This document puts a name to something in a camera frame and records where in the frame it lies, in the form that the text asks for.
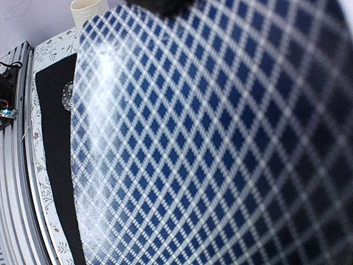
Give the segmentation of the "black white chip stack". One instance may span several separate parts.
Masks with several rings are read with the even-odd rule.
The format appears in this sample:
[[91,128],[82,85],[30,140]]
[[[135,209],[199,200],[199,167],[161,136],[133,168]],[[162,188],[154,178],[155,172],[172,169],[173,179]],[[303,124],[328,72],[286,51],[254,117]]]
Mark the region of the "black white chip stack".
[[69,81],[64,85],[64,88],[62,90],[62,105],[64,109],[68,112],[71,111],[72,106],[73,106],[73,81]]

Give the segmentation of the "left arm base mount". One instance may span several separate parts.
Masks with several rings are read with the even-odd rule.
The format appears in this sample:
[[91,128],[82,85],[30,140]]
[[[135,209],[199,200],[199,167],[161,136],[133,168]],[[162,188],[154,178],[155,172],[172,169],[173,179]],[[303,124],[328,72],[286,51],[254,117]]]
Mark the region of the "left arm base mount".
[[23,67],[20,61],[6,64],[1,62],[6,69],[1,73],[1,130],[10,125],[17,117],[15,108],[15,93],[19,70]]

